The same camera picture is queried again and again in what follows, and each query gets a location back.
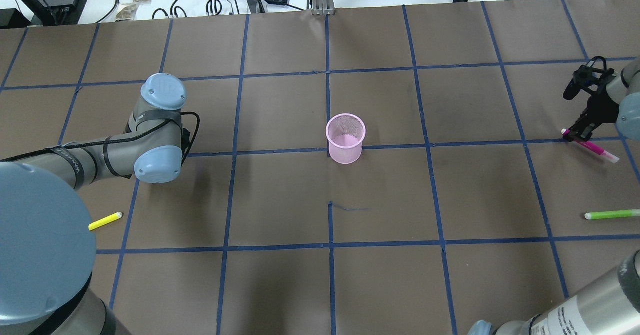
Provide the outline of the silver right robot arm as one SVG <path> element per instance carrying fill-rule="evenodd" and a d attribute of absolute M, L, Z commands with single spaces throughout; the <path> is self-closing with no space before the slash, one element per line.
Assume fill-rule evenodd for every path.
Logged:
<path fill-rule="evenodd" d="M 591 142 L 599 126 L 614 124 L 622 136 L 639 139 L 639 60 L 621 71 L 595 64 L 590 59 L 573 73 L 563 93 L 567 101 L 579 92 L 589 94 L 587 107 L 569 128 L 562 130 L 565 141 L 575 142 L 615 163 L 618 158 Z M 589 285 L 551 310 L 526 321 L 510 321 L 501 326 L 480 320 L 471 335 L 637 335 L 640 327 L 639 253 L 626 257 Z"/>

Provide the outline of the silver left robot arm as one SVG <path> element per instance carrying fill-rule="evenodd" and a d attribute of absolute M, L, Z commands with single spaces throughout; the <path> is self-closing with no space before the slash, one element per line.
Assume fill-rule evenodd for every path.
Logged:
<path fill-rule="evenodd" d="M 92 291 L 92 217 L 78 190 L 110 178 L 168 183 L 189 152 L 182 80 L 151 75 L 123 134 L 44 148 L 1 162 L 3 335 L 128 335 Z"/>

